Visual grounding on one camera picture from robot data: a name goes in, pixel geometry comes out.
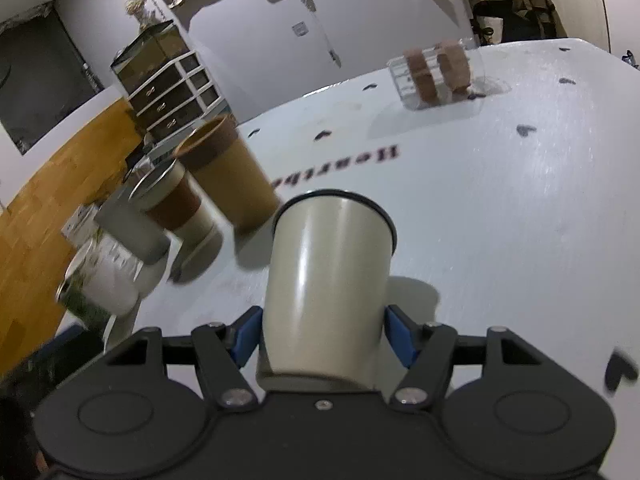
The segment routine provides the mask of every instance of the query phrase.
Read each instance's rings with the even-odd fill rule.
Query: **white cup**
[[[258,383],[372,388],[396,230],[375,202],[316,190],[274,219]]]
[[[167,160],[147,173],[131,192],[129,201],[160,227],[195,247],[217,229],[213,215],[189,184],[184,166]]]
[[[95,240],[88,240],[71,260],[65,278],[93,303],[116,316],[123,316],[138,302],[139,292],[131,275],[101,252]]]

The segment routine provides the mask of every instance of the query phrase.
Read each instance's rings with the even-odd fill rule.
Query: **plastic container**
[[[372,388],[396,229],[370,199],[336,189],[287,202],[274,220],[258,384]]]
[[[475,84],[484,82],[482,59],[472,38],[408,51],[389,60],[387,66],[402,104],[409,110],[465,100]]]
[[[87,241],[71,260],[65,281],[93,304],[116,316],[128,313],[138,301],[133,278],[98,250],[95,240]]]

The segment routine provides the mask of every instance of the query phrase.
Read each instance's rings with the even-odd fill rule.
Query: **brown cup sleeve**
[[[189,186],[188,174],[185,173],[174,190],[146,214],[159,226],[175,231],[196,214],[201,202],[202,199]]]
[[[444,83],[452,92],[465,91],[471,85],[471,69],[464,49],[456,42],[443,42],[438,46],[438,65]]]
[[[409,66],[409,73],[414,80],[420,99],[429,104],[437,104],[439,102],[438,91],[422,51],[418,48],[406,50],[404,58]]]
[[[211,127],[208,134],[189,146],[183,143],[175,150],[175,156],[191,173],[204,168],[222,155],[238,138],[238,130],[231,117],[220,116],[213,119],[212,123],[204,126]]]

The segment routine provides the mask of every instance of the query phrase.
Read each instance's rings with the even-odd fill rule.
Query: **dark doorway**
[[[0,34],[0,123],[22,154],[100,90],[55,10]]]

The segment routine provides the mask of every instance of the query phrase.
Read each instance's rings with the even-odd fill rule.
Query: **white table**
[[[506,325],[604,395],[614,347],[640,362],[640,73],[580,40],[484,47],[481,57],[485,99],[411,112],[379,70],[240,131],[260,128],[248,144],[273,180],[352,156],[345,169],[333,164],[308,181],[303,173],[278,192],[286,200],[338,187],[382,205],[398,229],[388,300],[416,321],[475,335]],[[363,91],[371,83],[378,86]],[[519,124],[536,131],[521,137]],[[332,134],[315,142],[321,130]],[[391,145],[398,157],[377,162],[376,150]],[[364,152],[372,159],[356,164]],[[236,258],[225,224],[215,263],[187,285],[162,282],[142,302],[135,329],[188,334],[262,304],[269,229]],[[381,354],[388,392],[402,368],[386,345]],[[248,378],[254,367],[255,355]],[[457,372],[453,385],[477,374]],[[603,473],[635,479],[640,388],[622,384],[609,402],[618,430]]]

